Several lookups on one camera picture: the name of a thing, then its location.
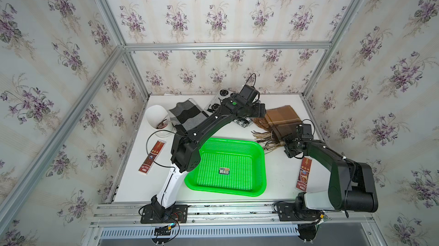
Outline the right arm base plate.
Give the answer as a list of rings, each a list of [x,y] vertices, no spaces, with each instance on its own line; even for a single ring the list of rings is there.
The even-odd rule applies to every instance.
[[[281,222],[320,222],[325,218],[324,211],[303,208],[299,204],[285,201],[275,202],[273,209]]]

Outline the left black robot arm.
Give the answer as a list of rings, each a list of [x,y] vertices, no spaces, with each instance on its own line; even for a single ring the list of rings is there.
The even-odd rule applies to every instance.
[[[237,98],[229,97],[200,124],[187,132],[176,133],[171,147],[172,165],[168,167],[168,177],[161,191],[151,198],[153,211],[162,217],[175,205],[185,177],[201,162],[201,147],[217,131],[236,118],[262,118],[265,114],[266,106],[260,101],[242,103]]]

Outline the brown plaid fringed scarf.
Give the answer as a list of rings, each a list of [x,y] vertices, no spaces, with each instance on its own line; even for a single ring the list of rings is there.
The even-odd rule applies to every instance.
[[[270,153],[285,145],[285,137],[297,135],[297,126],[302,120],[290,105],[286,105],[267,110],[264,118],[252,118],[252,122],[264,130],[252,132],[256,142],[261,144],[265,153]]]

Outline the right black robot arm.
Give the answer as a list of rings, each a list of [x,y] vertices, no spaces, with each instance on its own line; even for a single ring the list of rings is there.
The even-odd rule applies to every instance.
[[[302,139],[289,135],[284,138],[284,143],[288,156],[303,154],[303,158],[312,158],[330,172],[328,189],[299,193],[295,200],[296,209],[369,213],[378,210],[375,180],[369,164],[348,159],[323,141],[309,136]]]

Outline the grey black checked scarf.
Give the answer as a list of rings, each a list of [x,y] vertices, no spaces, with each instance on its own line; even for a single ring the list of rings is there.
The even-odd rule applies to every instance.
[[[208,114],[196,103],[188,99],[168,111],[170,121],[178,135],[185,135],[208,118]]]

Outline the white smiley houndstooth scarf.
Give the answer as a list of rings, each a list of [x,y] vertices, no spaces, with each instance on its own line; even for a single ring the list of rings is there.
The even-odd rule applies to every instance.
[[[229,91],[227,89],[220,89],[216,95],[214,96],[214,98],[210,101],[210,103],[204,108],[204,111],[208,114],[211,115],[213,113],[215,113],[215,111],[219,108],[219,106],[221,105],[222,101],[226,98],[229,98],[234,92]],[[239,117],[233,120],[234,123],[236,123],[237,125],[241,126],[242,128],[247,128],[250,125],[253,124],[251,118],[247,118],[247,117]]]

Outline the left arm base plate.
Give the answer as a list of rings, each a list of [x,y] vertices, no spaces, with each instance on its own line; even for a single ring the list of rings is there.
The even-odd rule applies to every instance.
[[[154,210],[151,204],[147,204],[138,210],[141,216],[141,224],[155,223],[186,223],[188,214],[187,205],[173,205],[166,210]]]

